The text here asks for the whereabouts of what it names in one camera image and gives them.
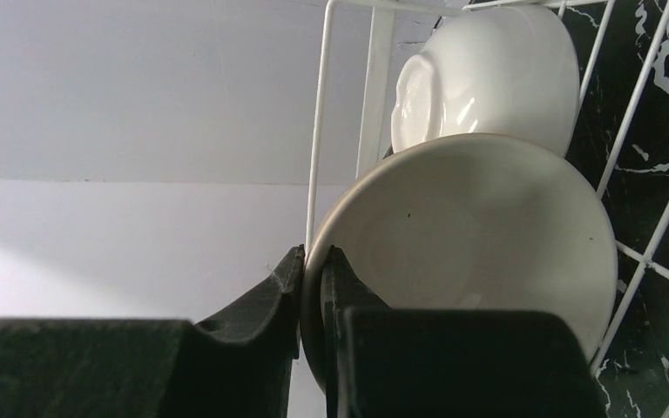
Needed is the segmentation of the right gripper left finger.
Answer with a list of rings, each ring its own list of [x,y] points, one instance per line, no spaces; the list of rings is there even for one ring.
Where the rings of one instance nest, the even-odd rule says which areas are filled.
[[[305,253],[217,313],[0,318],[0,417],[283,417]]]

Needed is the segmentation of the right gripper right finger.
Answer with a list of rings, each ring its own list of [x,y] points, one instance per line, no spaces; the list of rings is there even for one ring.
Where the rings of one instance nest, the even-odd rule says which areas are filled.
[[[337,247],[322,285],[330,417],[605,416],[553,314],[391,308]]]

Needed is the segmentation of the floral beige bowl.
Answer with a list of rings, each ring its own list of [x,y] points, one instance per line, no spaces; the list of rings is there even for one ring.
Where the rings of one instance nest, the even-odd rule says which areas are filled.
[[[618,252],[604,205],[569,161],[518,138],[468,133],[415,145],[339,197],[309,248],[301,293],[301,338],[320,387],[332,247],[389,307],[548,312],[587,360],[615,303]]]

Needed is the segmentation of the white wire dish rack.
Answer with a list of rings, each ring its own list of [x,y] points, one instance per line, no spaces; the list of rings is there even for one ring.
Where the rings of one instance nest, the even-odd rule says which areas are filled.
[[[591,360],[580,347],[603,417],[669,417],[669,1],[484,1],[438,29],[516,5],[555,13],[577,53],[579,110],[562,158],[594,188],[618,252],[604,339]]]

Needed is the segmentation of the plain white bowl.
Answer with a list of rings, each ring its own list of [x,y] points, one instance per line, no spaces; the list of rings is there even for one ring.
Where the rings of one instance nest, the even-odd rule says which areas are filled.
[[[438,29],[403,65],[395,86],[391,147],[491,133],[563,157],[579,110],[571,36],[539,5],[469,11]]]

